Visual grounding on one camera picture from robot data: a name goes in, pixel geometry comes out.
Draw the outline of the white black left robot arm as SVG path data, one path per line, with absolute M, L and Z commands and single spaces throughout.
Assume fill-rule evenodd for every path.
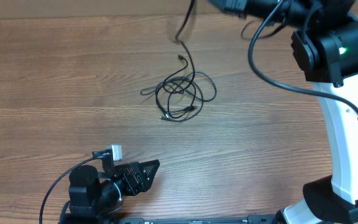
M 115 165 L 110 154 L 94 154 L 103 171 L 80 165 L 69 175 L 70 200 L 63 206 L 60 223 L 113 223 L 124 197 L 148 191 L 160 166 L 159 160 Z

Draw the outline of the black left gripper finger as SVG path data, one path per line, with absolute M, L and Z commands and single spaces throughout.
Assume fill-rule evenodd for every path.
M 116 166 L 116 177 L 120 177 L 122 175 L 129 175 L 134 177 L 140 175 L 140 163 L 131 162 Z
M 138 189 L 139 190 L 149 190 L 154 181 L 154 177 L 160 166 L 158 159 L 140 162 L 138 165 L 137 171 L 137 180 L 138 180 Z

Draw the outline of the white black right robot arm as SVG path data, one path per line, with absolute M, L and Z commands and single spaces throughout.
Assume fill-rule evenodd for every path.
M 303 198 L 275 215 L 248 223 L 358 222 L 358 19 L 352 1 L 215 1 L 226 14 L 249 15 L 269 26 L 292 26 L 293 56 L 312 84 L 307 90 L 276 80 L 278 88 L 316 96 L 323 112 L 333 172 L 303 186 Z

